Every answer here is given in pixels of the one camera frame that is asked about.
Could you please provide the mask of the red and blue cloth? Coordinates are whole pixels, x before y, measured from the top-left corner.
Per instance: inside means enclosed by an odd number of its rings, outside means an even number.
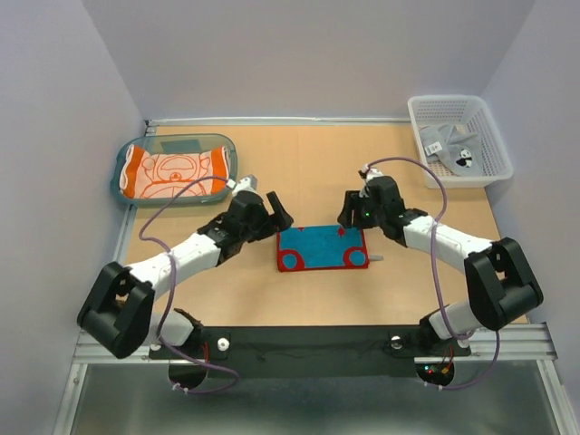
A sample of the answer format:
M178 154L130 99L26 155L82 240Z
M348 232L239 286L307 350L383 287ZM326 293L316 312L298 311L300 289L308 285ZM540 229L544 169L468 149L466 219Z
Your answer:
M340 225L291 227L276 235L279 272L366 269L384 259L370 255L362 230Z

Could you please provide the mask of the grey cloth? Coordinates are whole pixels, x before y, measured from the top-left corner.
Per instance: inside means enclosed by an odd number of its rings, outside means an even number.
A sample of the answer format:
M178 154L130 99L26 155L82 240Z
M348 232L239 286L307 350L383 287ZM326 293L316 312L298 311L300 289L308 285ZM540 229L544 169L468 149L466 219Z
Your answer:
M419 134L428 162L440 162L455 176L483 176L482 142L477 133L440 124L423 127Z

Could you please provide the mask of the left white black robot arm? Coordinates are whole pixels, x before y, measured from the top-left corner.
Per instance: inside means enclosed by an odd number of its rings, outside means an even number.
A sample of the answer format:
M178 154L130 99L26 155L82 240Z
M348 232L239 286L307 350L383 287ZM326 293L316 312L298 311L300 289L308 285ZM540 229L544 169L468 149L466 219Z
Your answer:
M271 237L293 223L275 192L261 197L252 189L241 190L226 211L180 244L163 245L160 254L129 266L104 266L77 324L119 359L148 341L170 345L180 356L193 356L201 348L199 323L178 309L156 316L154 302L161 295L173 296L179 283L225 263L245 243Z

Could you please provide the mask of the orange and white towel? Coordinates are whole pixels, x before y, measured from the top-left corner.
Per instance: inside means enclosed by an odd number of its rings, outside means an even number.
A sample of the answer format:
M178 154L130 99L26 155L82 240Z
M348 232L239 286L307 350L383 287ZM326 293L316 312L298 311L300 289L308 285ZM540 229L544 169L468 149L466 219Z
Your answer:
M220 147L199 153L151 154L131 144L125 151L121 174L113 184L126 198L174 197L191 181L201 181L184 193L186 197L219 193L229 177L229 152Z

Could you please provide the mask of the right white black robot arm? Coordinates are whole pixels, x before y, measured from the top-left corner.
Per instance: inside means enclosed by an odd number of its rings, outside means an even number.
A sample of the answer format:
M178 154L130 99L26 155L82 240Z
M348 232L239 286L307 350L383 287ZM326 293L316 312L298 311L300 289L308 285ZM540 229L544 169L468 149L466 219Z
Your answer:
M346 191L337 221L345 228L377 227L386 238L465 276L465 301L443 305L420 320L417 343L426 353L438 353L450 339L462 339L480 327L497 332L544 301L516 240L491 241L439 224L427 212L406 207L391 177L367 179L362 189Z

